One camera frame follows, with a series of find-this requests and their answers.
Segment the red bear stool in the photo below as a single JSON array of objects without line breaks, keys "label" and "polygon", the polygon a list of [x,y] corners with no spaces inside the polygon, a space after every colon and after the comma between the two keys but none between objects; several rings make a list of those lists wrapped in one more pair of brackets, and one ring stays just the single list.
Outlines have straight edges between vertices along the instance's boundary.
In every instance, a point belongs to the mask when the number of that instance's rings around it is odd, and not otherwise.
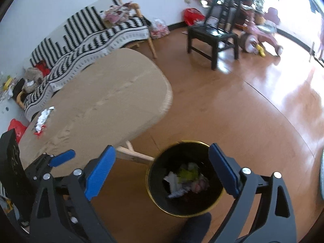
[{"label": "red bear stool", "polygon": [[27,127],[24,126],[20,121],[18,121],[16,119],[12,119],[8,126],[8,131],[10,131],[11,129],[15,130],[16,141],[17,141],[17,143],[19,143],[23,134],[25,133]]}]

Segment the pink white plastic bag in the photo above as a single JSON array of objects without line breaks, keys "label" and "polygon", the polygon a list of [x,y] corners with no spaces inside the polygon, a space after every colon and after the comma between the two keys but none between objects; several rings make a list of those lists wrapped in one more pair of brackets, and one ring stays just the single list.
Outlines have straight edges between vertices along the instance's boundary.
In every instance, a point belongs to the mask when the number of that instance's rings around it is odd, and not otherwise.
[{"label": "pink white plastic bag", "polygon": [[152,39],[159,39],[170,34],[170,30],[164,20],[154,19],[149,28]]}]

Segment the white cabinet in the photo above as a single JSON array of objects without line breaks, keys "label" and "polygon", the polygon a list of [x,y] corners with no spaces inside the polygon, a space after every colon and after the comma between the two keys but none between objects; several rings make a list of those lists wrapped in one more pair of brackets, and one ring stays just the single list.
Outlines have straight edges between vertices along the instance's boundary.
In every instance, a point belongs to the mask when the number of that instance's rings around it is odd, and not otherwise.
[{"label": "white cabinet", "polygon": [[12,119],[20,121],[24,126],[29,124],[24,111],[13,98],[8,99],[7,94],[1,99],[1,133],[6,132]]}]

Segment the yellow toy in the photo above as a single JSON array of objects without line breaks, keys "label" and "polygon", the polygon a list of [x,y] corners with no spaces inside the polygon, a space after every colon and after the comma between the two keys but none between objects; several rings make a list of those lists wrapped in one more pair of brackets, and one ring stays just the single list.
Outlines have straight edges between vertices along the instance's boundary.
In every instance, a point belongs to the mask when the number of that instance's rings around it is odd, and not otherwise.
[{"label": "yellow toy", "polygon": [[258,54],[259,54],[260,56],[262,56],[262,57],[265,57],[265,56],[266,56],[265,51],[264,51],[264,49],[263,49],[262,46],[260,46],[260,45],[256,45],[255,48],[256,48],[256,50],[258,51]]}]

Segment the silver foil wrapper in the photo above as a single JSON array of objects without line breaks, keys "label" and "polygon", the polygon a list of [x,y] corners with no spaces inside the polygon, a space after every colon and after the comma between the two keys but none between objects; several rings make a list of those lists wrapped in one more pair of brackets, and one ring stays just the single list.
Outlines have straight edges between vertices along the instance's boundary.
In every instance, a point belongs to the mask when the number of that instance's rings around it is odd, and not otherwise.
[{"label": "silver foil wrapper", "polygon": [[41,128],[42,125],[46,125],[47,119],[49,118],[51,112],[54,111],[54,110],[55,110],[54,106],[51,106],[51,107],[48,107],[48,108],[44,109],[41,112],[40,116],[37,118],[34,129],[36,130],[36,129]]}]

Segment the striped black white sofa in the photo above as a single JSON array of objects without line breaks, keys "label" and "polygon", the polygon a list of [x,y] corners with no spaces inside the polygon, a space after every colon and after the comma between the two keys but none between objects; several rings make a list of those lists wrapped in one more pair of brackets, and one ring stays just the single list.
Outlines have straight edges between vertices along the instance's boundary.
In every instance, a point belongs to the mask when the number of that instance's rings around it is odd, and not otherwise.
[{"label": "striped black white sofa", "polygon": [[45,62],[50,73],[23,102],[25,118],[32,121],[55,92],[83,69],[112,51],[138,41],[151,42],[149,21],[133,16],[109,27],[100,14],[120,0],[98,0],[67,18],[24,59],[23,68]]}]

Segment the floral pillow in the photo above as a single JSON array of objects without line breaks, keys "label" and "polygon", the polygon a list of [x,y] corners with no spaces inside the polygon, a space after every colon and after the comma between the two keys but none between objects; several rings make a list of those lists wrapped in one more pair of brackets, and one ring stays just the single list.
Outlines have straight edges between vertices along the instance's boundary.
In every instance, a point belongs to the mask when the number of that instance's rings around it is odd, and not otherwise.
[{"label": "floral pillow", "polygon": [[101,19],[109,26],[119,25],[132,16],[132,2],[112,5],[107,11],[100,12]]}]

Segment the black wooden chair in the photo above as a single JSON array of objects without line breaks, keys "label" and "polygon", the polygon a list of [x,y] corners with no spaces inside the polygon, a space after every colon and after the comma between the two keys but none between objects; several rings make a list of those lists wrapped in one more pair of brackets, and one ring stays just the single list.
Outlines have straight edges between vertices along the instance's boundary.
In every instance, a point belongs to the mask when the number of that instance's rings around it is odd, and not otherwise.
[{"label": "black wooden chair", "polygon": [[[211,69],[217,69],[218,54],[224,50],[233,49],[234,59],[239,58],[238,35],[233,31],[240,7],[247,0],[212,0],[204,22],[188,27],[187,53],[195,51],[211,61]],[[221,2],[218,22],[215,26],[207,21],[212,16],[214,7]],[[211,55],[192,46],[192,40],[197,39],[211,46]]]}]

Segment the pink kids tricycle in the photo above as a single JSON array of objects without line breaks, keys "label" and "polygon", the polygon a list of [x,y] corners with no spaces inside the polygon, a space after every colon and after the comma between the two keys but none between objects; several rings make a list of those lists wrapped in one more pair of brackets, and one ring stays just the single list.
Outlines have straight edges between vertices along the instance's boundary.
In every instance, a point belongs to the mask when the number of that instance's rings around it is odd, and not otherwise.
[{"label": "pink kids tricycle", "polygon": [[247,17],[242,26],[243,32],[239,37],[240,48],[246,53],[258,54],[255,46],[262,46],[262,43],[266,42],[273,46],[277,56],[281,56],[283,47],[274,37],[277,25],[280,23],[278,10],[270,7],[263,16],[264,23],[257,25],[255,22],[256,10],[252,6],[241,5],[240,9]]}]

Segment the red plastic bag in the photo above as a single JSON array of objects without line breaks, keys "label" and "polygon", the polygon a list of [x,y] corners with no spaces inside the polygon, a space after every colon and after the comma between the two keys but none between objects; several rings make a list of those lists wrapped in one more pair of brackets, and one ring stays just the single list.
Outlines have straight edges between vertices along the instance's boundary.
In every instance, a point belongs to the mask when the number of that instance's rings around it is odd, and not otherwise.
[{"label": "red plastic bag", "polygon": [[187,8],[183,11],[183,20],[188,26],[194,25],[196,22],[204,21],[205,16],[195,8]]}]

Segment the black gold trash bin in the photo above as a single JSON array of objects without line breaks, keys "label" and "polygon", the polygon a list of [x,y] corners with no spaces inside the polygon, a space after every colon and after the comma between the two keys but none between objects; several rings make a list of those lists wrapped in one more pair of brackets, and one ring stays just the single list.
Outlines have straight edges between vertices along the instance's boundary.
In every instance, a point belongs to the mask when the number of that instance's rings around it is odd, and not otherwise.
[{"label": "black gold trash bin", "polygon": [[147,170],[146,188],[159,209],[181,218],[209,212],[225,192],[209,159],[209,145],[199,141],[166,148]]}]

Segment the red snack box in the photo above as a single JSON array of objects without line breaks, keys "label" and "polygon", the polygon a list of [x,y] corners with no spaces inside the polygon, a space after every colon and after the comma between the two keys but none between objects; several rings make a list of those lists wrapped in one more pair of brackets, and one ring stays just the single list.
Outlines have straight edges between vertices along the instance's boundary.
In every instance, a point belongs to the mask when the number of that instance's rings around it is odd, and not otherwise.
[{"label": "red snack box", "polygon": [[33,134],[37,137],[37,139],[39,139],[41,137],[41,135],[43,134],[45,129],[46,129],[46,125],[42,125],[42,127],[39,128],[39,129],[36,129]]}]

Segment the brown teddy bear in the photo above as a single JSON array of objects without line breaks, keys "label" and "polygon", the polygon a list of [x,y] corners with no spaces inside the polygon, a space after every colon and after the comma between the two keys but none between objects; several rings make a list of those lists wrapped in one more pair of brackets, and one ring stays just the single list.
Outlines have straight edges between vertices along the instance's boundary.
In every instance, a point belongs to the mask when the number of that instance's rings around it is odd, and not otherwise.
[{"label": "brown teddy bear", "polygon": [[25,93],[32,93],[43,82],[44,76],[38,68],[30,67],[26,69],[23,79],[22,90]]}]

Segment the red cushion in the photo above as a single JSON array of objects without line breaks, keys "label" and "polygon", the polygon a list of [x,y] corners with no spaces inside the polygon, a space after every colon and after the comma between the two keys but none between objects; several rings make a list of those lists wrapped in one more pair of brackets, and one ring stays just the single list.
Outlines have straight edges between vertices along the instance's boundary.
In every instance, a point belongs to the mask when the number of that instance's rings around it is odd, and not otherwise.
[{"label": "red cushion", "polygon": [[44,60],[41,60],[37,64],[35,64],[35,68],[39,69],[44,77],[50,74],[50,69],[48,68]]}]

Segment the green popcorn bag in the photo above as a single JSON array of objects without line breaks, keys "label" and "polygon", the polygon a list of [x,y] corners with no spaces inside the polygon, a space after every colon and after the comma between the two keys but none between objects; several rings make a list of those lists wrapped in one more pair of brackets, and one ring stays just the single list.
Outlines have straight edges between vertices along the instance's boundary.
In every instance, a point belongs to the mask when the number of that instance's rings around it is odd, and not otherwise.
[{"label": "green popcorn bag", "polygon": [[179,184],[189,184],[199,180],[199,167],[196,163],[189,163],[187,167],[182,167],[177,174]]}]

